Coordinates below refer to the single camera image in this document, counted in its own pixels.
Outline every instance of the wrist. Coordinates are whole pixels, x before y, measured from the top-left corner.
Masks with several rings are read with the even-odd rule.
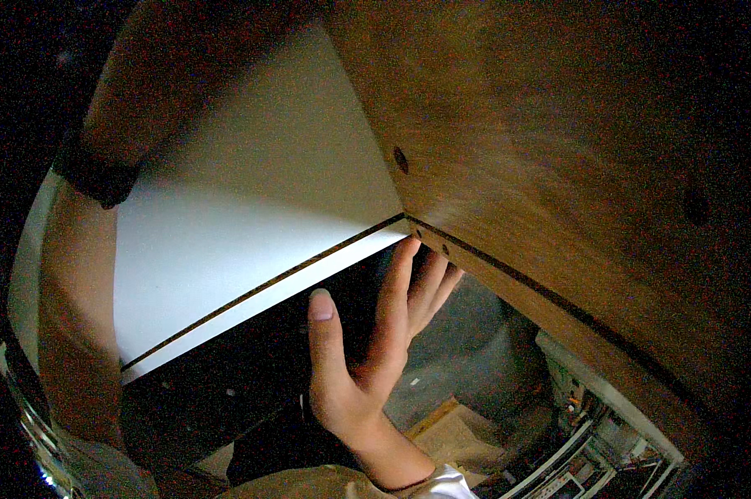
[[[389,421],[386,414],[379,412],[370,423],[360,426],[356,431],[340,436],[353,454],[372,454],[380,451],[400,433]]]

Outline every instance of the wooden panel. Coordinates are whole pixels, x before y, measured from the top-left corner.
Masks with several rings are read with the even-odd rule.
[[[406,212],[726,410],[751,265],[732,229],[687,218],[699,132],[620,7],[506,4],[343,3],[327,20]]]
[[[697,414],[641,366],[560,307],[475,254],[419,225],[421,240],[494,291],[547,331],[635,405],[690,462],[709,452],[707,429]]]

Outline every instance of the white sleeve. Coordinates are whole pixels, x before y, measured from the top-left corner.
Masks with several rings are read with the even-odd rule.
[[[438,467],[425,482],[392,494],[411,499],[478,499],[470,492],[464,475],[449,464]]]

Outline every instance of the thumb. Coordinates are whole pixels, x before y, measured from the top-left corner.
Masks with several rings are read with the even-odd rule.
[[[312,376],[323,384],[349,378],[342,343],[342,324],[328,291],[315,289],[309,297],[309,354]]]

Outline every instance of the screw hole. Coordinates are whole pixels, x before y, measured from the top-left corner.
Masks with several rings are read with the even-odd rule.
[[[392,154],[394,155],[394,162],[398,164],[400,171],[408,175],[409,161],[406,159],[406,155],[403,154],[403,152],[400,150],[400,147],[398,147],[397,145],[394,146],[394,149],[392,149]]]

